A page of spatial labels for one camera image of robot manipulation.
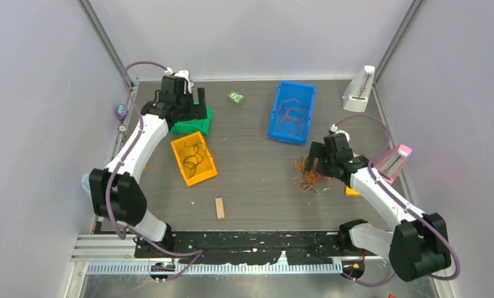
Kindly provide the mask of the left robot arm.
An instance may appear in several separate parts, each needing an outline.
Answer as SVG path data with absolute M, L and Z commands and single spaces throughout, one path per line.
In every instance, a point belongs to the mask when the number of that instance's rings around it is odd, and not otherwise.
M 147 237 L 151 250 L 166 257 L 174 249 L 174 240 L 168 236 L 171 227 L 148 210 L 139 181 L 151 154 L 176 123 L 206 119 L 205 90 L 194 87 L 187 70 L 166 74 L 139 116 L 116 157 L 105 168 L 89 173 L 92 206 L 96 215 Z

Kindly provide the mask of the blue plastic bin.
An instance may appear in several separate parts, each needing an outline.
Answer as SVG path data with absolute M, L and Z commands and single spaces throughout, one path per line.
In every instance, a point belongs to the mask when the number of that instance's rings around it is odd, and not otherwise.
M 316 93 L 314 85 L 281 81 L 269 120 L 268 138 L 294 145 L 306 144 Z

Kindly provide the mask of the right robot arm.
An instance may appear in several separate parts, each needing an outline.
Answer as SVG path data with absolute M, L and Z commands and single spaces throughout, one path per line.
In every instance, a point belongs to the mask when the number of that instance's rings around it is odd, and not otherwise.
M 366 250 L 382 257 L 405 282 L 450 268 L 456 253 L 447 236 L 446 221 L 409 203 L 380 177 L 365 156 L 354 156 L 346 136 L 331 133 L 312 142 L 305 170 L 334 178 L 358 192 L 385 220 L 388 230 L 356 219 L 339 226 L 339 249 L 353 255 Z

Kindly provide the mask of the orange plastic bin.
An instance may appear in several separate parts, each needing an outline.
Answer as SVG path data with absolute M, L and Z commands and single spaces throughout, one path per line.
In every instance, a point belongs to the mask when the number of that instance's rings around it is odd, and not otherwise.
M 171 141 L 171 148 L 187 187 L 218 175 L 213 156 L 200 132 Z

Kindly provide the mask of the pink metronome box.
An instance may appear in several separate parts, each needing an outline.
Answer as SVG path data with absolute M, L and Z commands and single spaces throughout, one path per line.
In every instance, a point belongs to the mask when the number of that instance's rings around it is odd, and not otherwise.
M 380 155 L 374 161 L 374 167 L 386 182 L 392 184 L 399 176 L 411 153 L 410 147 L 404 144 L 397 145 Z

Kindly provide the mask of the white metronome box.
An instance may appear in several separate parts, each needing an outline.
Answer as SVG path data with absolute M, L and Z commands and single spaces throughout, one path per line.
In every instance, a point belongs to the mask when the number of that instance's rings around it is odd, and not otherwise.
M 375 67 L 364 66 L 353 78 L 343 94 L 343 109 L 364 112 L 369 102 L 375 77 Z

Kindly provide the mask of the clear plastic bottle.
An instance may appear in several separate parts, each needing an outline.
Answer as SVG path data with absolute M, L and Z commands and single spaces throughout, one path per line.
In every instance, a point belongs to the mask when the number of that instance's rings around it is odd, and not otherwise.
M 81 185 L 83 189 L 88 193 L 91 194 L 91 187 L 90 187 L 90 182 L 89 182 L 89 175 L 84 174 L 82 179 L 81 179 Z

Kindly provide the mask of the green plastic bin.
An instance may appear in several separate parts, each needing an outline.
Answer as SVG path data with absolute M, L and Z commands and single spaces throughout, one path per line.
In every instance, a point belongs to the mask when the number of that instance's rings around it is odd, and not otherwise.
M 170 130 L 173 134 L 191 134 L 195 132 L 200 132 L 203 135 L 207 135 L 210 132 L 210 126 L 213 118 L 213 110 L 207 108 L 207 118 L 199 120 L 190 120 L 176 123 Z

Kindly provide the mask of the purple round toy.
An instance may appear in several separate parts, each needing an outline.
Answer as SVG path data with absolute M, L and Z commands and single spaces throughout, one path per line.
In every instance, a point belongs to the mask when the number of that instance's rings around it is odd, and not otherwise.
M 128 114 L 128 107 L 126 104 L 119 104 L 115 110 L 116 118 L 123 120 Z

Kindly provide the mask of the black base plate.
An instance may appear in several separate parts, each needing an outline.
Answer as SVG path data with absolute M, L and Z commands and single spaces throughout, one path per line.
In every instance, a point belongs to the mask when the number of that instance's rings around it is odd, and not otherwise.
M 291 265 L 328 264 L 332 258 L 361 260 L 361 249 L 344 249 L 336 232 L 327 231 L 183 231 L 161 247 L 175 253 L 202 251 L 195 264 L 274 264 L 285 256 Z

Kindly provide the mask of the small wooden block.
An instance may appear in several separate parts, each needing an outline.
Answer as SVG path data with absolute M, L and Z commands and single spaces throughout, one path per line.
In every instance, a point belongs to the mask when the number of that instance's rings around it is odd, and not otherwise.
M 216 207 L 217 218 L 218 219 L 224 219 L 225 218 L 225 208 L 224 208 L 224 204 L 223 204 L 223 199 L 221 197 L 218 197 L 215 199 L 215 207 Z

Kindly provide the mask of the green number tile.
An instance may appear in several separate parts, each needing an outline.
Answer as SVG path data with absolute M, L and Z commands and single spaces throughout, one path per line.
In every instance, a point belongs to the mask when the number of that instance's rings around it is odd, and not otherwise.
M 245 96 L 235 91 L 231 91 L 230 93 L 228 93 L 227 98 L 231 103 L 234 103 L 238 106 L 245 101 Z

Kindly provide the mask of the yellow triangle block right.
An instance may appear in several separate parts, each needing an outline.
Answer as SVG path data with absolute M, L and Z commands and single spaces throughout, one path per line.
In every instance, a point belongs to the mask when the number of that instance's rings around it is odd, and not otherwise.
M 349 197 L 356 197 L 356 196 L 361 196 L 361 194 L 351 187 L 346 186 L 344 190 L 344 195 L 349 196 Z

